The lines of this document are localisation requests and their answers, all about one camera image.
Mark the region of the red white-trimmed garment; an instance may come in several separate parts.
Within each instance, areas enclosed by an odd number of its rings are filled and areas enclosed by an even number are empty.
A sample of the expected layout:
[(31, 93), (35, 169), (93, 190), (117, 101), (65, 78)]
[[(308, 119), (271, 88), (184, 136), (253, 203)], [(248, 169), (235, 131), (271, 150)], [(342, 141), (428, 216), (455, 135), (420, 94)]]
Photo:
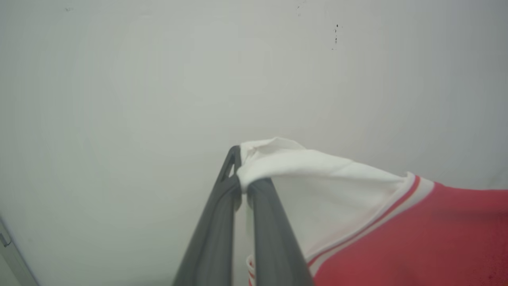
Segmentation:
[(272, 179), (316, 286), (508, 286), (508, 189), (398, 176), (277, 137), (240, 156), (244, 192)]

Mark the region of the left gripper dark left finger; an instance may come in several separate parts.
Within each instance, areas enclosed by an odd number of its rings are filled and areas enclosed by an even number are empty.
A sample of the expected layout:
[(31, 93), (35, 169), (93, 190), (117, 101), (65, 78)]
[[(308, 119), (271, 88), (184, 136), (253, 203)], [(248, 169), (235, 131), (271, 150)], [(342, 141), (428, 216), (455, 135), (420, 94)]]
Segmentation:
[(172, 286), (232, 286), (235, 213), (242, 203), (240, 147), (227, 153)]

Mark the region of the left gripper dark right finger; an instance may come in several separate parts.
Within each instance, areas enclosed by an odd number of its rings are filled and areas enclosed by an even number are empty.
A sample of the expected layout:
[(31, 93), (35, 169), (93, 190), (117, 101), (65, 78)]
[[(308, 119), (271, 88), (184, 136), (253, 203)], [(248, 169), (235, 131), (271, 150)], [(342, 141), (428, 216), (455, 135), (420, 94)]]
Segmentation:
[(272, 179), (250, 183), (256, 286), (314, 286)]

